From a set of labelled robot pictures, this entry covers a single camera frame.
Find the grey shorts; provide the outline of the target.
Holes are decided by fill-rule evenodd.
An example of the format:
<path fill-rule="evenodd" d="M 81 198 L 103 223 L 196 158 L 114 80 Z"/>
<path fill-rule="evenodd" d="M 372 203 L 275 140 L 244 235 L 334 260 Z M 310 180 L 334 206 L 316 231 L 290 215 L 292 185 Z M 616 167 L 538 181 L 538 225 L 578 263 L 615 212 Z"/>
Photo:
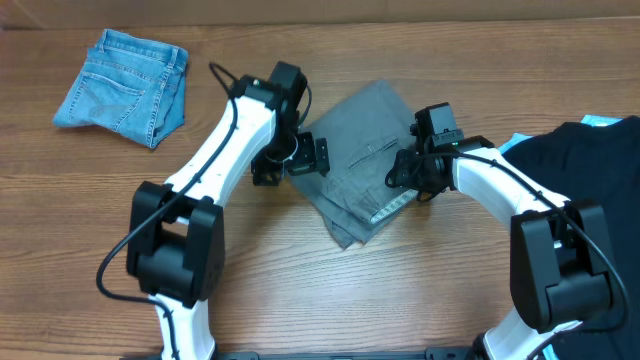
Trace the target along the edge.
<path fill-rule="evenodd" d="M 307 127 L 314 137 L 327 140 L 330 170 L 290 181 L 321 213 L 341 248 L 371 240 L 416 197 L 415 190 L 385 184 L 396 153 L 413 143 L 413 120 L 397 92 L 379 80 Z"/>

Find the light blue garment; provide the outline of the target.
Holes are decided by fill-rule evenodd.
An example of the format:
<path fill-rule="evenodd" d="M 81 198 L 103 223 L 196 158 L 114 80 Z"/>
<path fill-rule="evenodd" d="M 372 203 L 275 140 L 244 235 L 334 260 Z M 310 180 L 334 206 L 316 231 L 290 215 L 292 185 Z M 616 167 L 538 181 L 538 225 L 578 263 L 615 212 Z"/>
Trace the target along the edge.
<path fill-rule="evenodd" d="M 592 199 L 603 207 L 615 267 L 635 306 L 639 118 L 587 115 L 547 134 L 515 134 L 500 151 L 509 163 L 547 189 L 571 200 Z"/>

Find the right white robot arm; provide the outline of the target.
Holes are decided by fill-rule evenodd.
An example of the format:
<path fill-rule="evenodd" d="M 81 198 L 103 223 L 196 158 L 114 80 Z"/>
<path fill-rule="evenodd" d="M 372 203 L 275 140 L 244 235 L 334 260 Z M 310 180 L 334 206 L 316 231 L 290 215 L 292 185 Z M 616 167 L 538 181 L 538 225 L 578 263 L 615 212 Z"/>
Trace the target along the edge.
<path fill-rule="evenodd" d="M 469 347 L 430 348 L 428 359 L 538 359 L 552 341 L 625 301 L 603 210 L 571 201 L 510 165 L 481 136 L 433 135 L 400 150 L 390 188 L 446 189 L 485 207 L 509 231 L 513 308 Z"/>

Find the black t-shirt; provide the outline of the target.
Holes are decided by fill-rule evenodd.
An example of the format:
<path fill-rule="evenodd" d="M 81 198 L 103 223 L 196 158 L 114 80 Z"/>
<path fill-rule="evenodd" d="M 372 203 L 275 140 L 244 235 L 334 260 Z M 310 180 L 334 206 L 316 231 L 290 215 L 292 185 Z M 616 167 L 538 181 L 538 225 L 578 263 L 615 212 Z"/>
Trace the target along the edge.
<path fill-rule="evenodd" d="M 500 147 L 503 157 L 545 188 L 603 207 L 614 265 L 629 292 L 632 319 L 613 333 L 570 334 L 553 343 L 558 359 L 639 358 L 639 118 L 605 126 L 565 123 Z"/>

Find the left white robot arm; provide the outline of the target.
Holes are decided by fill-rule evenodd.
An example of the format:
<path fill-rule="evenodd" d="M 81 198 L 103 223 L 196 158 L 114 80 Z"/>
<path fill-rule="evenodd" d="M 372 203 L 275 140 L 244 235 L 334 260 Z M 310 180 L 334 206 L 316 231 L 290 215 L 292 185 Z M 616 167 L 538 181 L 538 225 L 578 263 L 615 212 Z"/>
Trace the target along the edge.
<path fill-rule="evenodd" d="M 212 359 L 207 301 L 225 261 L 224 208 L 244 172 L 257 186 L 283 175 L 330 170 L 327 142 L 299 127 L 310 91 L 299 69 L 280 65 L 263 81 L 245 75 L 226 88 L 224 115 L 196 154 L 163 184 L 143 182 L 131 209 L 126 270 L 161 327 L 161 359 Z"/>

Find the folded blue denim shorts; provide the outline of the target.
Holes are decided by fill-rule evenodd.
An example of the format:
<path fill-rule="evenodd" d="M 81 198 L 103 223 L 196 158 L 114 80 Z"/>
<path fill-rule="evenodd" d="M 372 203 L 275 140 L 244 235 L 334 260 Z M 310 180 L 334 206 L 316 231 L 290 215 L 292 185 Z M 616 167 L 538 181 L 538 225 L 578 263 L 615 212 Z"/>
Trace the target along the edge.
<path fill-rule="evenodd" d="M 154 149 L 185 123 L 188 59 L 179 46 L 106 29 L 53 124 L 100 126 Z"/>

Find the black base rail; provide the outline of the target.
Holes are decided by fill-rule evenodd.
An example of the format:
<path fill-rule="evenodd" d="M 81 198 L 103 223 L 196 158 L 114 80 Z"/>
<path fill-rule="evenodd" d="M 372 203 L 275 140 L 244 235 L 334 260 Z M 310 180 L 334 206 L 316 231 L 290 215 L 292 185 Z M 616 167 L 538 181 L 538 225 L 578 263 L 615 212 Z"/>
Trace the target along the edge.
<path fill-rule="evenodd" d="M 466 360 L 474 359 L 470 347 L 430 347 L 423 351 L 258 354 L 214 353 L 217 360 Z"/>

